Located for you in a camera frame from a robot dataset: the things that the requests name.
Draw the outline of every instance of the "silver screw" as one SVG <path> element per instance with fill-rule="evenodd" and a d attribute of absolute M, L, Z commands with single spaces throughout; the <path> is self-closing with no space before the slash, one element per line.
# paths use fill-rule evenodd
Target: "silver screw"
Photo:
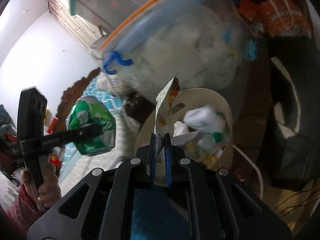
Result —
<path fill-rule="evenodd" d="M 132 158 L 130 162 L 133 165 L 137 165 L 141 162 L 141 160 L 139 158 Z"/>
<path fill-rule="evenodd" d="M 221 168 L 219 169 L 219 174 L 222 176 L 227 176 L 229 174 L 229 171 L 226 168 Z"/>
<path fill-rule="evenodd" d="M 183 158 L 180 160 L 180 163 L 183 165 L 188 165 L 190 164 L 190 160 L 188 158 Z"/>
<path fill-rule="evenodd" d="M 96 168 L 92 171 L 93 176 L 99 176 L 102 173 L 102 169 Z"/>

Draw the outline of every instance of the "blue clip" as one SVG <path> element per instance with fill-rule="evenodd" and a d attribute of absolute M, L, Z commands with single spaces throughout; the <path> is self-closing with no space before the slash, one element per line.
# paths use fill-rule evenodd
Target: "blue clip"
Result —
<path fill-rule="evenodd" d="M 123 60 L 121 58 L 121 55 L 118 51 L 114 50 L 113 52 L 110 53 L 109 57 L 106 58 L 103 62 L 103 68 L 106 71 L 107 74 L 109 75 L 115 75 L 117 73 L 116 70 L 108 70 L 108 66 L 113 62 L 113 60 L 116 59 L 117 62 L 122 65 L 122 66 L 130 66 L 132 65 L 132 59 L 128 59 L 128 60 Z"/>
<path fill-rule="evenodd" d="M 257 58 L 257 41 L 250 39 L 245 45 L 244 59 L 254 61 Z"/>

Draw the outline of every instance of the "crushed can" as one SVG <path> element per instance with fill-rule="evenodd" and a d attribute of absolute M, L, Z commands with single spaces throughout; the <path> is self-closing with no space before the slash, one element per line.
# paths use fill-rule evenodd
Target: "crushed can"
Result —
<path fill-rule="evenodd" d="M 93 156 L 111 151 L 115 147 L 116 121 L 108 109 L 97 98 L 89 96 L 78 99 L 71 109 L 69 130 L 91 124 L 100 124 L 102 133 L 75 146 L 82 155 Z"/>

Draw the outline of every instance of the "orange rubber seal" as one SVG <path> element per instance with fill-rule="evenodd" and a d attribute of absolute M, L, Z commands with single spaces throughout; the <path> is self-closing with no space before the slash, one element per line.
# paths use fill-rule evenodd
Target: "orange rubber seal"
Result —
<path fill-rule="evenodd" d="M 115 30 L 108 36 L 108 38 L 105 39 L 105 41 L 100 45 L 99 49 L 103 50 L 103 48 L 108 44 L 108 42 L 116 36 L 116 34 L 124 27 L 126 26 L 133 18 L 135 18 L 137 15 L 139 15 L 142 11 L 144 11 L 146 8 L 148 8 L 150 5 L 158 2 L 160 0 L 149 0 L 144 5 L 139 7 L 136 11 L 134 11 L 127 19 L 125 19 Z"/>

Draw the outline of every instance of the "orange package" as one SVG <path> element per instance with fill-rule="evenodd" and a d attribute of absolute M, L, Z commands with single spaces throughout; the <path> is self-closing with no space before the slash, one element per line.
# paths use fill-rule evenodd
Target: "orange package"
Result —
<path fill-rule="evenodd" d="M 258 5 L 250 0 L 241 0 L 238 13 L 243 16 L 244 22 L 254 37 L 264 34 L 264 27 L 258 15 Z"/>
<path fill-rule="evenodd" d="M 311 26 L 292 0 L 268 0 L 258 5 L 258 14 L 270 37 L 307 36 Z"/>

